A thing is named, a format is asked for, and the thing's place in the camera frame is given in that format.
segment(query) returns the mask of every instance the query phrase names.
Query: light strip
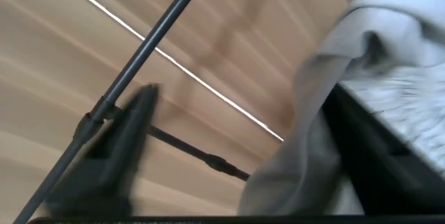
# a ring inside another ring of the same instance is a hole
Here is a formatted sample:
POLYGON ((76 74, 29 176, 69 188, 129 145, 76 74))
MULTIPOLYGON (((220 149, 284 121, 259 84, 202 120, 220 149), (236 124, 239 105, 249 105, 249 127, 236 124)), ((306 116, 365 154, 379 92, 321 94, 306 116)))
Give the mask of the light strip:
MULTIPOLYGON (((108 9, 106 9, 103 5, 101 5, 99 2, 97 2, 96 0, 88 0, 90 3, 92 3, 93 5, 95 5, 98 9, 102 10, 104 13, 106 13, 109 17, 113 18, 117 23, 119 23, 120 25, 122 25, 124 28, 126 28, 128 31, 132 32, 136 37, 138 37, 139 39, 141 39, 142 41, 145 40, 145 38, 139 34, 138 32, 136 32, 134 29, 132 29, 127 23, 123 22, 119 17, 117 17, 116 15, 114 15, 112 12, 110 12, 108 9)), ((155 50, 160 53, 160 55, 162 55, 163 57, 165 57, 166 59, 168 59, 171 63, 173 63, 174 65, 176 65, 179 69, 181 69, 182 71, 184 71, 186 74, 188 74, 190 77, 194 78, 194 80, 196 80, 197 82, 199 82, 201 85, 203 85, 205 88, 207 88, 208 90, 210 90, 214 95, 218 96, 220 99, 222 99, 223 101, 225 101, 226 103, 228 103, 230 106, 233 106, 236 110, 240 111, 243 115, 247 116, 249 119, 253 120, 255 123, 257 123, 259 126, 261 126, 262 128, 264 128, 267 132, 269 132, 270 134, 272 134, 275 138, 279 139, 280 141, 283 141, 284 139, 279 136, 278 134, 276 134, 274 131, 270 130, 269 127, 262 123, 260 120, 256 119, 253 115, 251 115, 250 113, 248 113, 246 110, 242 109, 240 106, 238 106, 235 102, 233 102, 232 100, 230 100, 229 98, 225 97, 224 95, 222 95, 221 93, 219 93, 217 90, 215 90, 214 88, 212 88, 209 84, 205 83, 203 80, 201 80, 199 77, 197 77, 195 74, 193 74, 192 72, 188 71, 184 66, 182 66, 181 64, 179 64, 173 57, 169 56, 168 54, 166 54, 164 51, 160 50, 158 47, 155 48, 155 50)))

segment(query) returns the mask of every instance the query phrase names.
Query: garment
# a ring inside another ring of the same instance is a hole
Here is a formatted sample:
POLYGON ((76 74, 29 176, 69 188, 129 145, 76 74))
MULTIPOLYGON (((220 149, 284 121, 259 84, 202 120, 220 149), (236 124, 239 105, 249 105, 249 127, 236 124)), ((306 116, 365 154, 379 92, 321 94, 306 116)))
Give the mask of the garment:
POLYGON ((445 0, 353 0, 294 78, 295 119, 277 153, 248 180, 239 215, 360 214, 321 105, 341 80, 445 59, 445 0))

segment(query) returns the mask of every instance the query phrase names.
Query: beige curtain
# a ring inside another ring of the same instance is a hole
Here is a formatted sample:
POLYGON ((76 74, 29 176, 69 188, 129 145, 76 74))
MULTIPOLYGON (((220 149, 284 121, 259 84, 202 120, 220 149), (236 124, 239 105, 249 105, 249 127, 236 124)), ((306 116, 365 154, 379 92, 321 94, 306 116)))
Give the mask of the beige curtain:
MULTIPOLYGON (((172 0, 96 1, 147 35, 172 0)), ((159 48, 284 136, 293 70, 348 1, 192 0, 159 48)), ((16 217, 140 43, 88 0, 0 0, 2 223, 16 217)), ((253 172, 281 143, 159 52, 122 98, 150 82, 163 85, 157 127, 242 170, 253 172)), ((150 138, 136 213, 233 215, 243 185, 150 138)))

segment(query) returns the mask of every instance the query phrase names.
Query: metal pole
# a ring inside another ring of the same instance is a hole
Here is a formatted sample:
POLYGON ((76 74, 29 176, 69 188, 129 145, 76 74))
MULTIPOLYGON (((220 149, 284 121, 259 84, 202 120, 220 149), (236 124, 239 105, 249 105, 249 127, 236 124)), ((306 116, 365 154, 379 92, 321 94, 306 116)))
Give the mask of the metal pole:
POLYGON ((93 110, 90 113, 87 113, 81 120, 78 129, 74 134, 73 141, 68 145, 67 149, 59 160, 57 160, 51 171, 49 171, 48 175, 45 177, 41 185, 39 185, 33 196, 31 196, 13 224, 25 224, 30 217, 32 217, 33 213, 56 185, 60 176, 69 166, 77 152, 79 152, 82 145, 89 141, 100 129, 104 118, 114 107, 114 103, 118 97, 134 78, 140 67, 147 60, 148 56, 153 52, 154 48, 158 45, 176 19, 181 15, 189 2, 190 0, 174 0, 172 2, 129 62, 125 65, 124 69, 111 84, 110 88, 105 92, 105 95, 96 103, 93 110))

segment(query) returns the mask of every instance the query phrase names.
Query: beige wall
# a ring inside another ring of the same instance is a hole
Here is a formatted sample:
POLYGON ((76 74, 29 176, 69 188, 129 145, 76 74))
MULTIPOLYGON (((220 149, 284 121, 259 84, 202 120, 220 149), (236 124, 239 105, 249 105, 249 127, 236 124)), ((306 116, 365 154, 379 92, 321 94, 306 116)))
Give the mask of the beige wall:
MULTIPOLYGON (((98 0, 146 35, 172 0, 98 0)), ((160 48, 285 135, 291 77, 348 0, 192 0, 160 48)), ((140 40, 86 0, 0 0, 0 221, 10 223, 140 40)), ((153 53, 155 125, 251 173, 280 141, 153 53)), ((139 214, 233 215, 243 182, 150 139, 139 214)))

